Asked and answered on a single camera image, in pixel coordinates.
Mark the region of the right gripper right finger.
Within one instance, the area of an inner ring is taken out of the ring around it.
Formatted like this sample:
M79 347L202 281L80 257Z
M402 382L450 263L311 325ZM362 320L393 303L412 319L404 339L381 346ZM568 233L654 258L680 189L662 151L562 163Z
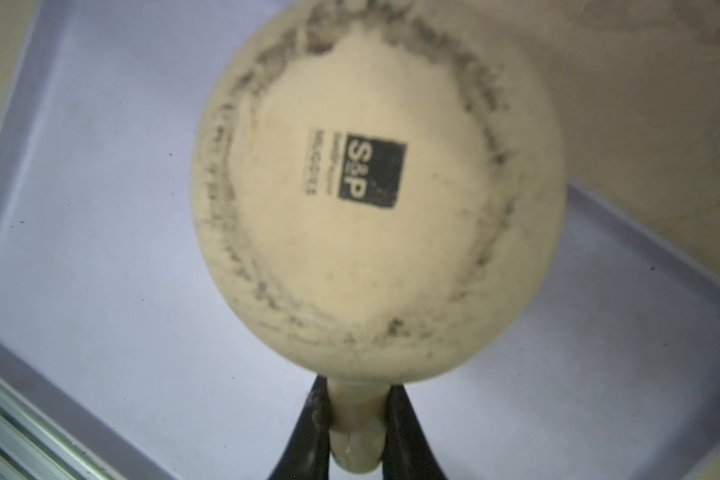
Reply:
M385 407L384 480L446 480L403 385L394 385Z

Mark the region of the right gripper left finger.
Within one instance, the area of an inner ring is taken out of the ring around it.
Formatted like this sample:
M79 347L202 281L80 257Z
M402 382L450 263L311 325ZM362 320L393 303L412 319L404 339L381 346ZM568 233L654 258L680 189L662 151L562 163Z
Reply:
M327 380L317 376L269 480L328 480L331 425Z

